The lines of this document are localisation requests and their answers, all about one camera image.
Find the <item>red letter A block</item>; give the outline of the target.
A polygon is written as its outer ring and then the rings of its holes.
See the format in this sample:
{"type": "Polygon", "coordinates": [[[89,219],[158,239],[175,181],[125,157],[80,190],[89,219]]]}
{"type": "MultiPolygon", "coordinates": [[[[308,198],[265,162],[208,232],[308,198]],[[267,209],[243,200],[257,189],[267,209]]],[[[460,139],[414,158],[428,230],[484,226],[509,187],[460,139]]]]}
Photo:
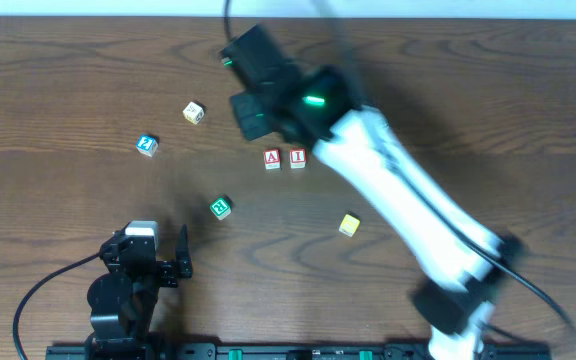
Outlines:
{"type": "Polygon", "coordinates": [[[266,170],[281,168],[280,151],[277,148],[264,151],[264,166],[266,170]]]}

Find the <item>red letter I block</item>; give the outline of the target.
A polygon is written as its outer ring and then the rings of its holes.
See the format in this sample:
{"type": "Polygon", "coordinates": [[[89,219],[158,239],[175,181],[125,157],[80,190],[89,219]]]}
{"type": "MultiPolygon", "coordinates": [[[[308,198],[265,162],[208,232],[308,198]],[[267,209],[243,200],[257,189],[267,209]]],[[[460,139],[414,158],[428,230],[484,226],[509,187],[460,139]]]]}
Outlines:
{"type": "Polygon", "coordinates": [[[302,169],[307,164],[306,151],[303,148],[294,148],[289,152],[290,167],[292,169],[302,169]]]}

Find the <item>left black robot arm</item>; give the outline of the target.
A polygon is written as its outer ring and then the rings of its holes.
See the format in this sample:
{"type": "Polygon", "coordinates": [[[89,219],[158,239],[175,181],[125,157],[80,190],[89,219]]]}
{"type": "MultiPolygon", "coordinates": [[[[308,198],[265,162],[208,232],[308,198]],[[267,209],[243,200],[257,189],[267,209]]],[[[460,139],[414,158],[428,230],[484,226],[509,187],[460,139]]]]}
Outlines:
{"type": "Polygon", "coordinates": [[[99,258],[108,273],[89,287],[91,339],[87,359],[174,359],[175,349],[150,325],[162,288],[176,288],[190,279],[193,267],[188,229],[181,227],[175,257],[159,260],[158,224],[132,221],[113,233],[101,247],[99,258]]]}

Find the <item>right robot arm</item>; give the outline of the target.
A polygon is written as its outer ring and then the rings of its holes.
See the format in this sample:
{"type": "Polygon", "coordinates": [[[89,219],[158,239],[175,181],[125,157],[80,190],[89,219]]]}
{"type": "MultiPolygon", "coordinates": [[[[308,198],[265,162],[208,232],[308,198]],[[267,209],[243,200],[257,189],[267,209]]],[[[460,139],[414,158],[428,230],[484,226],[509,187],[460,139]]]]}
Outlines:
{"type": "Polygon", "coordinates": [[[232,97],[248,140],[271,132],[310,148],[394,228],[426,278],[412,302],[431,326],[434,359],[473,359],[521,242],[463,211],[410,156],[383,113],[340,69],[305,74],[260,25],[228,36],[223,64],[244,85],[232,97]]]}

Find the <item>yellow block near right arm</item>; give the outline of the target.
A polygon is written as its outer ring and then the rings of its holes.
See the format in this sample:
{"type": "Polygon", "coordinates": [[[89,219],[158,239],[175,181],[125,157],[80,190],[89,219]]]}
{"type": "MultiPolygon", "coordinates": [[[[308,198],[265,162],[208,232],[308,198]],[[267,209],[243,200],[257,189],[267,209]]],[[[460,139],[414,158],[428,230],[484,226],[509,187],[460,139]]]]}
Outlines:
{"type": "Polygon", "coordinates": [[[357,217],[351,214],[346,214],[342,219],[338,230],[348,237],[353,237],[359,226],[360,220],[357,217]]]}

